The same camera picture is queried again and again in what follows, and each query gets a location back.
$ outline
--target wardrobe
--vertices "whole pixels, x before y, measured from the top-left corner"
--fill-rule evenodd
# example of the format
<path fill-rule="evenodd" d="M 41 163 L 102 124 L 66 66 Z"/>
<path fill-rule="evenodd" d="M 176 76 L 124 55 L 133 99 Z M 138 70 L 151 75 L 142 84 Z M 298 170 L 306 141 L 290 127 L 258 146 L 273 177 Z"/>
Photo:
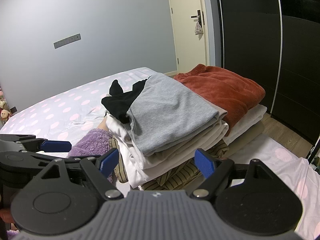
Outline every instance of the wardrobe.
<path fill-rule="evenodd" d="M 221 63 L 266 91 L 273 117 L 320 133 L 320 0 L 217 0 Z"/>

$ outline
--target purple sweater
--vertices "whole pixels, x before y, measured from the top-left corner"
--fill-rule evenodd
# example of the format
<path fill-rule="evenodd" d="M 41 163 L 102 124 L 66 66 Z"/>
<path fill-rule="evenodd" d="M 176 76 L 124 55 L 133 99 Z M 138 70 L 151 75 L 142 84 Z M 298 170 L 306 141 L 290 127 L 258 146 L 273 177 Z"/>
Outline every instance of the purple sweater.
<path fill-rule="evenodd" d="M 72 147 L 68 157 L 103 155 L 110 150 L 109 139 L 111 138 L 112 133 L 108 131 L 92 129 Z M 112 183 L 112 174 L 109 175 L 108 180 Z"/>

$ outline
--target polka dot bed sheet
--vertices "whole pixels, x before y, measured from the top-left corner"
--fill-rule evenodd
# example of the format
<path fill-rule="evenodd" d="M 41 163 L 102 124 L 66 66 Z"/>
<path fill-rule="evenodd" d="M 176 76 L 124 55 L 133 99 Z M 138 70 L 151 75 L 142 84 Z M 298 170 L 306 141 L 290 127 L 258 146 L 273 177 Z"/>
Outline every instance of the polka dot bed sheet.
<path fill-rule="evenodd" d="M 142 67 L 104 77 L 59 95 L 45 99 L 11 117 L 1 134 L 33 134 L 37 138 L 66 140 L 75 145 L 86 133 L 98 126 L 105 115 L 101 99 L 117 79 L 124 92 L 132 85 L 156 73 Z"/>
<path fill-rule="evenodd" d="M 303 213 L 295 232 L 306 240 L 320 235 L 320 176 L 304 158 L 298 158 L 265 134 L 260 134 L 229 157 L 235 163 L 262 160 L 298 196 Z"/>

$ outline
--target black garment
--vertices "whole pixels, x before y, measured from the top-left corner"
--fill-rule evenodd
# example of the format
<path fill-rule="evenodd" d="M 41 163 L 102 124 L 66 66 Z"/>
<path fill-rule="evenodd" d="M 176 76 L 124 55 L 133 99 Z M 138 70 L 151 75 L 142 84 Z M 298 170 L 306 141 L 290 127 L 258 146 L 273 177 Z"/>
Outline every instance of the black garment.
<path fill-rule="evenodd" d="M 127 111 L 129 110 L 133 101 L 140 95 L 147 79 L 138 81 L 133 84 L 132 91 L 123 92 L 121 86 L 117 80 L 112 82 L 109 90 L 111 97 L 105 97 L 101 100 L 101 103 L 121 123 L 129 123 L 130 119 L 127 116 Z"/>

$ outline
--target door frame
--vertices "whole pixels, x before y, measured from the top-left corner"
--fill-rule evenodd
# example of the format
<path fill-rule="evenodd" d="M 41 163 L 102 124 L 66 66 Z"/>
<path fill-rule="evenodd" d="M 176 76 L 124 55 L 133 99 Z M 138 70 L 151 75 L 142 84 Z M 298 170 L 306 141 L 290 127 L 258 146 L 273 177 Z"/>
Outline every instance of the door frame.
<path fill-rule="evenodd" d="M 173 27 L 173 17 L 172 17 L 172 11 L 171 11 L 171 0 L 169 0 L 169 12 L 171 16 L 171 24 L 172 24 L 172 31 L 173 31 L 173 42 L 174 42 L 174 50 L 175 50 L 175 55 L 176 55 L 176 65 L 177 65 L 177 73 L 180 73 L 179 71 L 179 64 L 177 61 L 177 49 L 176 49 L 176 38 L 174 34 L 174 27 Z M 208 36 L 208 31 L 207 31 L 207 13 L 205 9 L 205 3 L 204 0 L 200 0 L 200 9 L 201 12 L 203 13 L 201 16 L 202 22 L 202 29 L 203 29 L 203 37 L 204 37 L 204 48 L 205 48 L 205 64 L 210 65 L 210 53 L 209 53 L 209 36 Z"/>

